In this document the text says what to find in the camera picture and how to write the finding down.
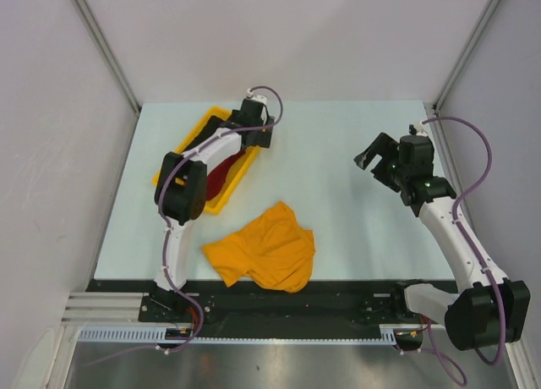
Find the left aluminium frame post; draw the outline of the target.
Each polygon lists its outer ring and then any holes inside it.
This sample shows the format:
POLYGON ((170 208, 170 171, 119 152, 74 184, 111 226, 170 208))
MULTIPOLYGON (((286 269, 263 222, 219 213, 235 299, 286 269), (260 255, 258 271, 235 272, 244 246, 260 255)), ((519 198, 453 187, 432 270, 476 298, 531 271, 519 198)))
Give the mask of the left aluminium frame post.
POLYGON ((70 0, 78 13, 83 26, 87 30, 90 39, 96 46, 97 51, 106 65, 113 80, 121 91, 124 100, 128 103, 135 117, 140 115, 142 106, 136 99, 132 86, 128 82, 126 74, 121 67, 108 39, 105 36, 98 19, 93 12, 88 0, 70 0))

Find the red rolled t shirt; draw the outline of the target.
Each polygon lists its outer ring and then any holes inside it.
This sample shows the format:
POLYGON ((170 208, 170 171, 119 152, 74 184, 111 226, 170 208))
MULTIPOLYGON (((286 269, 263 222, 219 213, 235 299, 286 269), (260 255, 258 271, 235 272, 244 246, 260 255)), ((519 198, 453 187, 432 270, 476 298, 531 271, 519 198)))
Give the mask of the red rolled t shirt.
POLYGON ((237 188, 246 155, 246 151, 240 151, 229 156, 208 174, 206 201, 209 204, 217 205, 237 188))

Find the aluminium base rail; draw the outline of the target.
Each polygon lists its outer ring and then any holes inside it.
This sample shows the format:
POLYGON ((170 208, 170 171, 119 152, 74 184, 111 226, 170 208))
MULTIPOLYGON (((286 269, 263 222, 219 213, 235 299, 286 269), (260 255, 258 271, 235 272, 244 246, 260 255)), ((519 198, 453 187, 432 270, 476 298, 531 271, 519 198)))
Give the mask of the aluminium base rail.
POLYGON ((142 293, 71 293, 61 324, 129 326, 138 324, 142 293))

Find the black rolled t shirt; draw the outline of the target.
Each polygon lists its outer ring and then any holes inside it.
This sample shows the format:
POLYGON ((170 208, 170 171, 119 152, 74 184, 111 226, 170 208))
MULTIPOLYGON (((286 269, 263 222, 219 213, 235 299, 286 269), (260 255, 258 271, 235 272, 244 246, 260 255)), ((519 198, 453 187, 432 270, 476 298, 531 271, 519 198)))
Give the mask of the black rolled t shirt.
POLYGON ((194 139, 188 146, 191 148, 202 148, 208 145, 211 141, 218 141, 235 127, 235 123, 231 120, 222 120, 216 115, 213 115, 204 124, 203 128, 197 133, 194 139))

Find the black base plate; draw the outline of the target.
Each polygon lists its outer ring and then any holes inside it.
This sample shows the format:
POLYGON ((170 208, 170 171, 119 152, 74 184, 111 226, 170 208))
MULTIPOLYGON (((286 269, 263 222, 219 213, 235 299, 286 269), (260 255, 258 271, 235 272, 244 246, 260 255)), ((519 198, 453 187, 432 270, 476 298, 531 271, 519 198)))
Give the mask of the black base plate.
POLYGON ((255 282, 232 287, 191 280, 192 302, 159 289, 151 280, 90 281, 92 293, 140 293, 138 319, 193 325, 202 338, 333 340, 375 338, 381 325, 422 330, 424 319, 398 304, 397 280, 311 281, 297 293, 265 290, 255 282))

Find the aluminium frame post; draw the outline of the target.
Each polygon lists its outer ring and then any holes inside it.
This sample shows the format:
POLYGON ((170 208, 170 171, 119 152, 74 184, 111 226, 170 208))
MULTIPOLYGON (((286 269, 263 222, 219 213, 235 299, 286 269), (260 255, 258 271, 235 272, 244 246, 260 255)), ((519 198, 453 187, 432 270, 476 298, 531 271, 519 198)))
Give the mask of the aluminium frame post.
POLYGON ((426 103, 425 106, 429 107, 430 111, 434 114, 440 112, 441 108, 445 105, 445 102, 450 95, 451 91, 455 87, 457 81, 460 79, 464 69, 466 68, 469 60, 475 53, 478 44, 481 42, 484 33, 489 28, 492 20, 494 19, 500 5, 504 0, 488 0, 484 6, 482 13, 480 14, 477 22, 475 23, 472 32, 468 36, 466 43, 459 53, 459 56, 450 73, 446 76, 444 84, 438 92, 436 98, 431 103, 426 103))
POLYGON ((70 0, 78 13, 83 26, 87 30, 90 39, 96 46, 97 51, 106 65, 113 80, 121 91, 124 100, 128 103, 135 117, 140 115, 142 106, 136 99, 132 86, 128 82, 126 74, 121 67, 108 39, 105 36, 98 19, 93 12, 88 0, 70 0))

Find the right aluminium frame post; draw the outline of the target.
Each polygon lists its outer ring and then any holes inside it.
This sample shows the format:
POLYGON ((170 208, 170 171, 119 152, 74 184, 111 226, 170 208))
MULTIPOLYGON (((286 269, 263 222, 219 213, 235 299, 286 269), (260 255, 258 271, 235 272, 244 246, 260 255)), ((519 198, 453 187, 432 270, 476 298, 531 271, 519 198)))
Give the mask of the right aluminium frame post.
POLYGON ((488 0, 484 6, 482 13, 480 14, 477 22, 475 23, 472 32, 468 36, 466 43, 459 53, 459 56, 450 73, 446 76, 444 84, 438 92, 436 98, 431 103, 426 103, 425 106, 429 107, 430 111, 434 114, 440 112, 441 108, 445 105, 445 102, 450 95, 451 91, 455 87, 457 81, 460 79, 464 69, 466 68, 469 60, 475 53, 478 44, 481 42, 484 33, 489 28, 492 20, 494 19, 500 5, 504 0, 488 0))

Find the orange t shirt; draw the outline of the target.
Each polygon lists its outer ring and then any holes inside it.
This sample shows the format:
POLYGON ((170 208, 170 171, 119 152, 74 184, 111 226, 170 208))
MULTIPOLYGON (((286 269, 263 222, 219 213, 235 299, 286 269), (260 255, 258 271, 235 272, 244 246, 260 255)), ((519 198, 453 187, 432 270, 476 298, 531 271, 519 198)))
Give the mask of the orange t shirt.
POLYGON ((314 234, 279 201, 242 229, 201 247, 227 287, 244 277, 267 290, 297 293, 312 276, 314 234))

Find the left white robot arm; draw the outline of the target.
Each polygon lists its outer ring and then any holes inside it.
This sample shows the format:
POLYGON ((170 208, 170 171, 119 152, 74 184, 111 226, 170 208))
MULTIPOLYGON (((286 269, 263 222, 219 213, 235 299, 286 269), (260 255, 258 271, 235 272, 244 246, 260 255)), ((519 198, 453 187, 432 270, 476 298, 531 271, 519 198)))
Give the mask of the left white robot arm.
POLYGON ((155 176, 154 200, 166 223, 157 287, 172 291, 187 281, 191 234, 207 202, 209 174, 241 152, 268 148, 273 124, 267 98, 246 96, 239 109, 209 109, 179 149, 164 156, 155 176))

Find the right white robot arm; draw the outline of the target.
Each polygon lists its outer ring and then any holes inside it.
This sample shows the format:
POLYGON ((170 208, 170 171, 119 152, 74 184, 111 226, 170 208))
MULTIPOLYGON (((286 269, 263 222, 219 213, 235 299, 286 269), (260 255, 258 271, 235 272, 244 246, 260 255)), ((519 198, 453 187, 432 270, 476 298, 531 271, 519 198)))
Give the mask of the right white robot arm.
POLYGON ((423 315, 445 327, 459 350, 479 349, 522 337, 531 294, 523 281, 512 281, 490 258, 456 205, 446 178, 434 175, 434 145, 428 135, 399 140, 381 133, 357 155, 361 169, 378 157, 374 178, 399 193, 402 203, 429 230, 455 278, 456 293, 430 282, 397 284, 391 315, 409 322, 423 315))

